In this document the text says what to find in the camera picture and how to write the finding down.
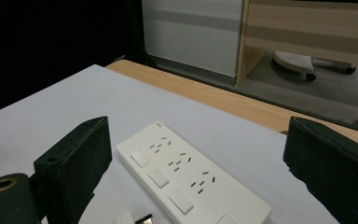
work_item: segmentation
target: power strip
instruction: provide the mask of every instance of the power strip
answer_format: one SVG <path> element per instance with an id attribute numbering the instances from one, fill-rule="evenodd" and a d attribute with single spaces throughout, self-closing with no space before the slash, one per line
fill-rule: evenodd
<path id="1" fill-rule="evenodd" d="M 117 145 L 120 159 L 173 223 L 260 224 L 271 207 L 155 122 Z"/>

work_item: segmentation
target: white power strip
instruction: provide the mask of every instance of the white power strip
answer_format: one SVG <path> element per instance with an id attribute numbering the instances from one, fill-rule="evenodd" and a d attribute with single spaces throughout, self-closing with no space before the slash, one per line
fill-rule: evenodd
<path id="1" fill-rule="evenodd" d="M 118 144 L 117 151 L 173 223 L 269 219 L 267 203 L 160 122 Z"/>

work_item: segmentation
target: electrical outlet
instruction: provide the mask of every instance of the electrical outlet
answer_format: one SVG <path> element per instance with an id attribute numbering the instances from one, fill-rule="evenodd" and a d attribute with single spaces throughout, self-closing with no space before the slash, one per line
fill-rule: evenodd
<path id="1" fill-rule="evenodd" d="M 173 223 L 265 223 L 271 207 L 161 122 L 117 145 Z"/>

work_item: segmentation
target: wooden surface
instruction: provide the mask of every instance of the wooden surface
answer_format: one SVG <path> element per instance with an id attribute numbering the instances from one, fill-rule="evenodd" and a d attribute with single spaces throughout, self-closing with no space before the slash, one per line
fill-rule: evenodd
<path id="1" fill-rule="evenodd" d="M 144 83 L 195 100 L 234 116 L 250 120 L 277 132 L 288 129 L 292 116 L 312 119 L 358 142 L 358 132 L 330 122 L 315 119 L 276 105 L 269 105 L 234 92 L 224 91 L 197 81 L 179 77 L 151 67 L 126 60 L 106 66 L 107 69 L 143 81 Z"/>

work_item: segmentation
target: white table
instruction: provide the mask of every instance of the white table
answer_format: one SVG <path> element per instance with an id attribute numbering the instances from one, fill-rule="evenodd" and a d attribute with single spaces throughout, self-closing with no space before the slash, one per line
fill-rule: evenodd
<path id="1" fill-rule="evenodd" d="M 153 215 L 171 223 L 118 159 L 116 145 L 160 121 L 272 206 L 268 223 L 337 223 L 282 160 L 285 135 L 93 65 L 0 110 L 0 176 L 33 162 L 88 119 L 107 116 L 113 160 L 80 223 Z"/>

